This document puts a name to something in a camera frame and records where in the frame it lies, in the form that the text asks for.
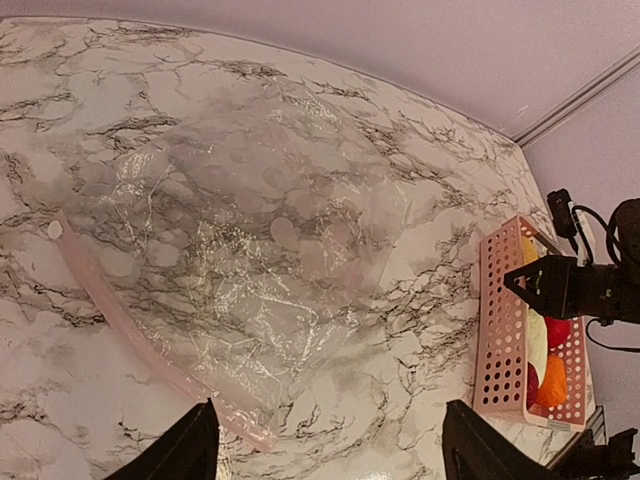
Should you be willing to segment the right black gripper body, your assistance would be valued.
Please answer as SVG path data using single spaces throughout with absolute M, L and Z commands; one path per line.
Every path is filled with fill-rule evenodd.
M 639 319 L 639 279 L 622 267 L 580 267 L 576 258 L 564 256 L 546 256 L 538 263 L 537 312 L 543 316 Z

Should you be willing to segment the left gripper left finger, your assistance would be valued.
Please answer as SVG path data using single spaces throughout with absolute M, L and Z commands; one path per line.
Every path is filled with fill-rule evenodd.
M 220 426 L 211 399 L 198 403 L 108 480 L 215 480 Z

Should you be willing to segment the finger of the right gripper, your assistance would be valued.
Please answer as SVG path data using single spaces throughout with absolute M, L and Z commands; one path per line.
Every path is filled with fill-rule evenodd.
M 503 278 L 504 287 L 537 313 L 545 312 L 547 290 L 545 266 L 546 260 L 541 258 L 506 272 Z

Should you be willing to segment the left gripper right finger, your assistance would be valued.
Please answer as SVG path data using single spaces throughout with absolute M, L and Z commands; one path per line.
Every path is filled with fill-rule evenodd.
M 552 479 L 461 400 L 447 403 L 442 452 L 447 479 Z

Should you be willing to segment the white radish with leaves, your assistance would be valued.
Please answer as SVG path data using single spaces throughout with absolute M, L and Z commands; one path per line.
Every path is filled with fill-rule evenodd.
M 535 367 L 538 379 L 542 380 L 548 357 L 547 329 L 544 317 L 532 308 L 527 311 L 525 337 L 527 361 Z

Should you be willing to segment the red apple toy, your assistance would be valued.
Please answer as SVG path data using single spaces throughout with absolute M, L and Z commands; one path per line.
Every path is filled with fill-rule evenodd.
M 570 338 L 572 325 L 570 320 L 559 320 L 545 316 L 545 325 L 547 329 L 547 343 L 549 349 L 556 349 L 564 345 Z

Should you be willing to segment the pink perforated plastic basket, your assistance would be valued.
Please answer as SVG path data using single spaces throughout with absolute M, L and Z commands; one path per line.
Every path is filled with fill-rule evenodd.
M 580 432 L 589 417 L 584 320 L 555 329 L 504 285 L 507 273 L 558 252 L 521 215 L 480 241 L 473 408 L 484 415 Z

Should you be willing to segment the dark red fuzzy fruit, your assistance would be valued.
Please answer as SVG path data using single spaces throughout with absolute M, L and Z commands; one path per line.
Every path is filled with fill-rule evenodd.
M 526 391 L 526 408 L 530 409 L 537 400 L 539 390 L 539 379 L 535 367 L 531 363 L 527 363 L 527 391 Z

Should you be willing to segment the clear zip top bag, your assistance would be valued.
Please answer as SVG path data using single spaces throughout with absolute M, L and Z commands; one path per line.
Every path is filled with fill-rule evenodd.
M 92 166 L 49 232 L 133 353 L 266 450 L 366 318 L 409 207 L 350 118 L 274 77 Z

